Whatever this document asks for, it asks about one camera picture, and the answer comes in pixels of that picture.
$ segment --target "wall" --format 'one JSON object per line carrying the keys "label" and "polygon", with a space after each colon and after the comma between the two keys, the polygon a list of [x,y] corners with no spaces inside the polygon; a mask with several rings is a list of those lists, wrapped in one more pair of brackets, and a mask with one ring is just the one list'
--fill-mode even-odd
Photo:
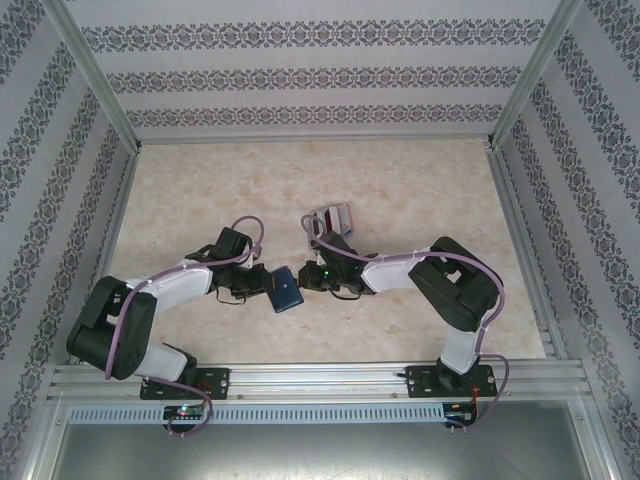
{"label": "wall", "polygon": [[563,339],[640,477],[640,2],[578,10],[502,146]]}
{"label": "wall", "polygon": [[557,3],[67,5],[140,138],[171,143],[236,136],[488,134]]}
{"label": "wall", "polygon": [[0,479],[98,269],[129,154],[36,0],[0,0]]}

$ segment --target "marble floor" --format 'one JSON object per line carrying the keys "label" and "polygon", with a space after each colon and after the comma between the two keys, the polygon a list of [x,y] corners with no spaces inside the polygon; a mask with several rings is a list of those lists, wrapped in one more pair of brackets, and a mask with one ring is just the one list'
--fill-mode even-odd
{"label": "marble floor", "polygon": [[[267,269],[288,265],[295,275],[312,259],[300,216],[343,201],[352,205],[355,233],[348,241],[359,253],[408,252],[447,235],[489,264],[503,278],[507,298],[483,350],[544,357],[480,140],[145,146],[111,275],[140,278],[171,267],[246,214],[266,225],[261,261]],[[249,222],[240,229],[257,237]],[[200,297],[157,318],[152,338],[200,362],[439,356],[445,323],[417,290],[356,302],[303,295],[304,304],[280,314],[266,295],[243,306]]]}

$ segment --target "purple cable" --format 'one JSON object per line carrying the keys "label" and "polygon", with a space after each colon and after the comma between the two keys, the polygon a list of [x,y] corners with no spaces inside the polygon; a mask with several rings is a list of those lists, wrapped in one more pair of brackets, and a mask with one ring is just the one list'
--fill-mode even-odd
{"label": "purple cable", "polygon": [[197,388],[190,387],[189,385],[183,385],[182,383],[170,382],[169,380],[164,380],[162,378],[149,377],[149,380],[153,382],[163,383],[170,387],[176,387],[176,388],[181,388],[183,390],[188,390],[197,395],[200,395],[203,398],[203,400],[207,402],[207,405],[209,406],[209,410],[207,410],[207,416],[205,417],[205,419],[187,432],[178,433],[174,430],[171,430],[171,425],[173,424],[173,421],[176,420],[176,417],[170,418],[169,423],[167,423],[167,430],[169,430],[169,435],[171,435],[172,437],[179,435],[180,437],[184,438],[184,437],[188,437],[189,435],[193,435],[198,430],[202,430],[207,425],[207,423],[211,421],[211,418],[213,417],[213,403],[211,402],[211,397],[207,395],[205,392],[203,392],[202,390],[198,390]]}
{"label": "purple cable", "polygon": [[124,303],[122,304],[122,308],[120,309],[120,315],[118,315],[118,323],[116,323],[116,328],[113,332],[113,337],[111,339],[111,347],[109,348],[109,356],[107,357],[107,366],[104,369],[105,379],[109,380],[111,378],[111,372],[113,370],[113,362],[116,358],[116,351],[118,350],[118,344],[120,342],[120,335],[122,333],[124,319],[127,314],[127,310],[129,309],[129,305],[131,305],[131,302],[133,301],[133,297],[135,297],[136,294],[140,290],[142,290],[144,287],[151,284],[152,282],[160,280],[166,275],[170,275],[176,272],[181,272],[184,270],[193,270],[193,269],[202,268],[202,267],[215,267],[218,265],[228,265],[230,263],[241,263],[247,258],[249,258],[249,256],[252,255],[253,252],[255,252],[258,248],[260,248],[260,245],[262,244],[262,240],[264,240],[264,223],[262,223],[262,220],[260,220],[258,217],[255,217],[253,215],[245,215],[244,217],[240,217],[238,220],[233,222],[233,226],[231,228],[235,228],[240,222],[243,222],[245,220],[254,220],[255,222],[258,223],[258,226],[260,227],[260,236],[258,237],[258,240],[253,244],[253,246],[242,255],[239,255],[234,258],[229,258],[227,260],[218,260],[215,262],[194,263],[191,265],[179,265],[177,267],[170,268],[163,272],[156,273],[155,275],[149,277],[146,281],[140,282],[138,285],[136,285],[133,288],[133,290],[131,290],[129,295],[127,295],[127,298],[125,299]]}
{"label": "purple cable", "polygon": [[[351,252],[347,252],[345,250],[341,250],[339,248],[336,248],[333,245],[329,245],[327,242],[324,242],[324,241],[320,240],[318,238],[318,236],[313,232],[313,229],[307,226],[307,223],[306,223],[307,220],[318,222],[322,226],[322,229],[323,229],[322,233],[327,231],[327,227],[326,227],[326,225],[324,224],[324,222],[320,218],[315,217],[313,215],[304,215],[300,219],[300,224],[302,225],[303,230],[307,233],[307,236],[309,237],[309,239],[313,240],[314,242],[318,243],[319,245],[322,245],[323,247],[328,248],[329,250],[332,250],[332,251],[334,251],[336,253],[339,253],[340,255],[344,255],[345,257],[353,258],[354,260],[360,260],[360,261],[363,261],[363,262],[380,262],[380,263],[384,261],[383,259],[377,258],[377,257],[369,258],[369,257],[363,257],[361,255],[356,255],[356,254],[353,254]],[[467,264],[477,268],[482,273],[487,275],[493,281],[493,283],[495,283],[496,287],[498,288],[498,293],[500,295],[500,298],[498,300],[497,308],[493,311],[493,313],[489,316],[489,318],[487,318],[481,325],[481,330],[480,330],[480,333],[478,334],[478,340],[476,341],[475,351],[476,351],[476,354],[481,356],[482,358],[498,358],[498,359],[502,360],[504,362],[504,378],[502,380],[502,384],[500,385],[500,388],[498,389],[498,392],[496,393],[496,396],[493,398],[493,401],[491,402],[491,404],[487,408],[487,411],[484,413],[484,415],[482,415],[482,417],[480,417],[478,420],[476,420],[476,422],[473,423],[473,425],[471,425],[471,426],[466,428],[466,430],[472,430],[473,428],[475,428],[478,425],[478,423],[481,423],[482,421],[484,421],[487,418],[487,416],[489,415],[489,413],[491,413],[491,411],[495,408],[496,404],[498,403],[498,400],[502,396],[502,392],[504,392],[504,389],[507,386],[507,382],[509,381],[509,361],[506,359],[506,357],[504,357],[503,355],[497,354],[497,353],[489,353],[489,354],[481,354],[480,353],[480,347],[482,346],[482,341],[484,340],[484,333],[485,333],[485,330],[486,330],[487,326],[491,322],[493,322],[497,318],[498,315],[500,315],[500,312],[502,312],[502,309],[504,308],[504,299],[505,299],[504,287],[502,285],[502,282],[500,281],[500,277],[498,277],[486,265],[478,262],[477,260],[474,260],[473,258],[465,257],[463,255],[457,255],[455,253],[448,253],[448,252],[415,252],[415,253],[406,253],[406,254],[389,256],[389,257],[387,257],[387,261],[388,260],[409,260],[411,258],[427,258],[427,257],[448,258],[448,259],[451,259],[451,260],[456,260],[458,262],[467,263]],[[455,420],[448,420],[448,421],[449,421],[449,423],[462,425],[459,422],[456,422]]]}

